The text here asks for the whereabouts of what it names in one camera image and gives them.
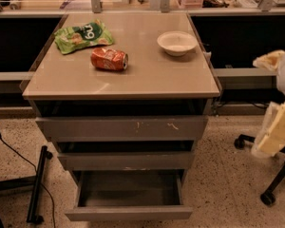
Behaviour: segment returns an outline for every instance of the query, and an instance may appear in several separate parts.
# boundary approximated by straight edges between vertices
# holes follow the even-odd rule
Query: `bowl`
[[[182,31],[170,31],[161,34],[158,44],[171,56],[182,56],[197,46],[198,40],[193,35]]]

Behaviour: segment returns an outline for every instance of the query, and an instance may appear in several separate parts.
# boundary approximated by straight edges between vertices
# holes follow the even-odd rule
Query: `drawer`
[[[193,141],[171,142],[55,142],[68,171],[189,169]]]
[[[189,219],[178,171],[82,172],[71,221]]]
[[[199,140],[206,116],[37,118],[50,142]]]

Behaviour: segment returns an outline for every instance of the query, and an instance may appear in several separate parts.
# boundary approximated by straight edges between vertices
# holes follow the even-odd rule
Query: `can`
[[[128,65],[128,56],[121,50],[94,48],[91,55],[91,63],[97,68],[107,70],[125,70]]]

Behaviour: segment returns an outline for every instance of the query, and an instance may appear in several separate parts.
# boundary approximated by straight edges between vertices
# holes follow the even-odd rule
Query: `black cable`
[[[21,157],[24,161],[28,162],[29,164],[31,164],[34,169],[35,169],[35,172],[37,173],[37,167],[35,164],[33,164],[31,161],[29,161],[27,158],[25,158],[24,156],[22,156],[17,150],[15,150],[14,148],[12,148],[7,142],[5,142],[2,138],[2,135],[1,135],[1,132],[0,132],[0,141],[5,145],[7,146],[11,151],[13,151],[15,154],[17,154],[19,157]],[[56,227],[56,222],[55,222],[55,202],[54,202],[54,198],[53,196],[49,193],[49,191],[46,189],[46,187],[41,183],[41,185],[43,186],[43,188],[47,191],[47,193],[49,194],[50,196],[50,199],[51,199],[51,203],[52,203],[52,219],[53,219],[53,225],[54,225],[54,228]]]

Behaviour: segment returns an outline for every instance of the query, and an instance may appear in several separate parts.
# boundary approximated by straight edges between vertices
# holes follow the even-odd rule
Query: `terrazzo floor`
[[[55,202],[59,228],[189,228],[189,227],[285,227],[285,180],[275,190],[276,203],[264,205],[259,195],[267,188],[285,160],[278,154],[259,160],[233,146],[238,134],[255,135],[263,117],[211,116],[195,150],[192,167],[182,187],[183,202],[193,207],[188,220],[70,222],[66,209],[73,207],[76,185],[58,162],[57,152],[37,127],[29,109],[0,111],[3,139],[37,164],[42,145],[54,157],[47,161],[43,184]],[[0,142],[0,181],[34,175],[34,169]],[[54,227],[52,203],[44,190],[40,196],[40,225],[26,223],[30,191],[0,192],[0,217],[6,228]]]

